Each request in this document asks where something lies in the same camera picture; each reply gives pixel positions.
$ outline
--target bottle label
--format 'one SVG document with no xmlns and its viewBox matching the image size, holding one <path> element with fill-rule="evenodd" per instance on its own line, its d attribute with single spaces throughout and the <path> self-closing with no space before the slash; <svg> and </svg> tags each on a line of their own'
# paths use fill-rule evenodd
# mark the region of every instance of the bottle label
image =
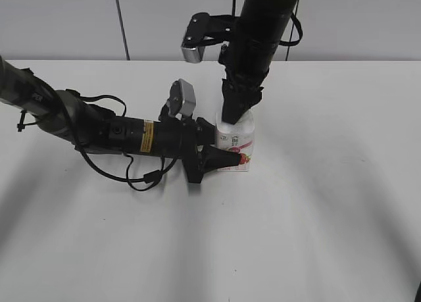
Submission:
<svg viewBox="0 0 421 302">
<path fill-rule="evenodd" d="M 253 134 L 225 134 L 218 131 L 217 136 L 216 144 L 219 149 L 241 154 L 241 160 L 238 166 L 225 167 L 218 170 L 247 172 L 253 152 Z"/>
</svg>

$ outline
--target cable clip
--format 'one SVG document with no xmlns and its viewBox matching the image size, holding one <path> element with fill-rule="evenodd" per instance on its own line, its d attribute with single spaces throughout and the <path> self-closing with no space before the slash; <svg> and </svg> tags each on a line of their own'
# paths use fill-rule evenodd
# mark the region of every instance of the cable clip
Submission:
<svg viewBox="0 0 421 302">
<path fill-rule="evenodd" d="M 25 122 L 25 116 L 26 116 L 27 112 L 28 111 L 26 111 L 26 110 L 22 110 L 20 112 L 20 120 L 19 120 L 19 123 L 17 125 L 18 132 L 22 132 L 22 130 L 25 129 L 25 127 L 26 127 L 26 124 L 24 122 Z"/>
</svg>

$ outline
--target bottle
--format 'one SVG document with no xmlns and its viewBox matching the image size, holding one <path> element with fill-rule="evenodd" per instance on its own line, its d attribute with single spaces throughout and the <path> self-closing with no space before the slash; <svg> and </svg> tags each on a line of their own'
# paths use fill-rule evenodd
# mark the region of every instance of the bottle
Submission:
<svg viewBox="0 0 421 302">
<path fill-rule="evenodd" d="M 216 114 L 216 147 L 241 154 L 238 166 L 220 168 L 218 171 L 249 171 L 254 140 L 255 122 L 250 110 L 243 114 L 236 124 L 223 122 L 222 112 L 218 112 Z"/>
</svg>

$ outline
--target yellow label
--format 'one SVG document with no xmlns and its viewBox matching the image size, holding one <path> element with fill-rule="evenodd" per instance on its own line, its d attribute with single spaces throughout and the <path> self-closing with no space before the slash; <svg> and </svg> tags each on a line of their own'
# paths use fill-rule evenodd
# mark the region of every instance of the yellow label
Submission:
<svg viewBox="0 0 421 302">
<path fill-rule="evenodd" d="M 143 122 L 143 137 L 140 151 L 142 153 L 150 153 L 153 142 L 153 121 L 145 120 Z"/>
</svg>

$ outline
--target white wall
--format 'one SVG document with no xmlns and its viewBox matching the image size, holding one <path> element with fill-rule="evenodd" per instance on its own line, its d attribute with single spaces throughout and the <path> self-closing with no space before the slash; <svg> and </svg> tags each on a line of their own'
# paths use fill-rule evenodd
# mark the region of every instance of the white wall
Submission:
<svg viewBox="0 0 421 302">
<path fill-rule="evenodd" d="M 120 4 L 130 56 L 140 60 L 182 59 L 190 16 L 231 10 L 231 0 Z M 421 0 L 301 0 L 298 15 L 305 36 L 291 60 L 421 60 Z M 215 60 L 218 51 L 208 48 L 205 59 Z M 8 59 L 125 59 L 115 0 L 0 0 L 0 53 Z M 284 57 L 280 47 L 275 59 Z"/>
<path fill-rule="evenodd" d="M 115 0 L 0 0 L 7 59 L 124 59 Z"/>
</svg>

